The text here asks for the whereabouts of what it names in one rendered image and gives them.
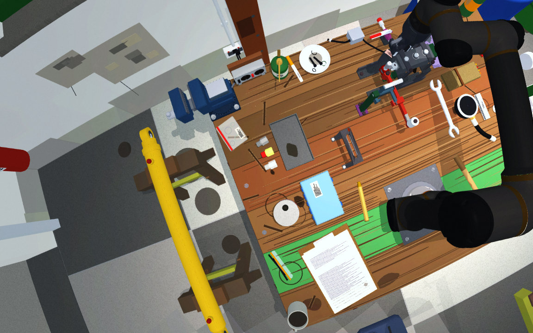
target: blue book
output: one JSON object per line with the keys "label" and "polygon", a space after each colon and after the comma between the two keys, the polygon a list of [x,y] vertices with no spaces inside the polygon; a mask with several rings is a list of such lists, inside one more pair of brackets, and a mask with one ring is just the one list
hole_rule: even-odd
{"label": "blue book", "polygon": [[317,225],[345,213],[328,171],[300,182],[300,186],[305,202]]}

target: ratchet wrench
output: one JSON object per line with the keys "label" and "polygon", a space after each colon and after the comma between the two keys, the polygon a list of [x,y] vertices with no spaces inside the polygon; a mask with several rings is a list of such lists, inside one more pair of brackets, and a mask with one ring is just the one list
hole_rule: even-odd
{"label": "ratchet wrench", "polygon": [[455,135],[453,135],[452,133],[452,130],[454,130],[455,133],[459,135],[459,129],[453,125],[450,112],[448,111],[446,101],[444,100],[444,95],[442,95],[441,93],[441,81],[437,80],[437,88],[435,88],[435,85],[433,85],[433,80],[431,80],[431,82],[429,83],[429,86],[431,87],[432,91],[435,91],[435,93],[437,93],[437,98],[440,99],[441,107],[444,109],[444,114],[446,115],[448,124],[450,125],[450,128],[448,130],[450,132],[450,137],[455,137]]}

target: blue barrel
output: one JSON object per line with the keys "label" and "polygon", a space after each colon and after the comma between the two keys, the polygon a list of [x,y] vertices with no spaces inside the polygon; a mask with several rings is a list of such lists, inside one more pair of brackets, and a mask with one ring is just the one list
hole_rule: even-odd
{"label": "blue barrel", "polygon": [[531,2],[533,0],[486,0],[478,7],[478,12],[484,21],[511,19]]}

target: workbench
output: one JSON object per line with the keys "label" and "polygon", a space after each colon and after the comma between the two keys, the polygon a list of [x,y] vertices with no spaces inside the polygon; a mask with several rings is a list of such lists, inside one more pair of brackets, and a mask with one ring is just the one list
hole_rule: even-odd
{"label": "workbench", "polygon": [[[384,21],[386,28],[393,30],[394,38],[402,32],[407,17],[408,13]],[[471,21],[480,19],[478,13],[468,18]],[[362,29],[366,38],[378,30],[378,25]],[[374,40],[372,44],[382,50],[387,48],[380,40]],[[491,109],[493,97],[482,57],[474,55],[472,59],[480,69],[481,78],[451,92],[443,88],[442,93],[448,108],[464,93],[481,93],[491,117],[479,122],[487,133],[497,137],[496,142],[479,135],[469,120],[453,113],[453,123],[460,133],[455,139],[449,137],[446,116],[436,93],[429,88],[429,82],[440,80],[440,76],[449,70],[447,68],[433,69],[423,81],[400,90],[409,116],[418,117],[421,121],[418,126],[411,129],[405,126],[398,107],[390,105],[390,96],[382,97],[381,103],[370,107],[369,114],[360,117],[355,104],[366,99],[367,91],[384,83],[379,74],[359,80],[356,70],[376,61],[379,51],[364,43],[324,42],[321,45],[331,56],[330,68],[322,74],[309,74],[303,70],[299,66],[299,53],[296,53],[290,58],[298,67],[303,82],[299,82],[294,74],[289,74],[280,82],[271,75],[264,75],[235,86],[241,110],[232,115],[248,140],[233,151],[229,151],[222,142],[236,187],[283,305],[287,308],[294,301],[312,304],[309,325],[334,314],[327,306],[322,306],[324,297],[305,268],[297,252],[299,248],[344,223],[349,225],[379,289],[338,313],[342,314],[407,286],[481,248],[455,248],[438,231],[405,246],[398,233],[391,232],[387,224],[384,186],[435,164],[446,190],[469,190],[470,186],[453,160],[455,155],[465,161],[479,188],[499,185],[503,170],[497,114]],[[297,114],[302,123],[315,159],[287,171],[269,123],[293,114]],[[363,162],[343,169],[342,165],[349,162],[348,152],[342,141],[332,142],[331,138],[347,127],[353,131]],[[268,138],[269,143],[257,147],[255,143],[263,136]],[[264,165],[276,160],[279,167],[265,172],[248,149],[260,156],[260,152],[269,147],[274,149],[275,154],[260,159],[260,163]],[[301,206],[300,181],[324,171],[330,173],[345,213],[316,225],[307,207],[303,206],[295,225],[283,227],[276,224],[273,219],[275,204],[287,198]],[[368,222],[362,215],[358,181],[364,189],[370,216]],[[268,259],[266,253],[272,250],[277,250],[281,259],[289,263],[288,268],[296,276],[290,282],[284,282],[279,277],[279,270]]]}

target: mug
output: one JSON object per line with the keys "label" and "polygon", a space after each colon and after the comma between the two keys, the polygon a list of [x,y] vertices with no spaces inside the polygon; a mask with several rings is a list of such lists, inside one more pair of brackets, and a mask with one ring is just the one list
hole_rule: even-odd
{"label": "mug", "polygon": [[307,326],[307,306],[303,302],[295,301],[287,308],[287,323],[297,332]]}

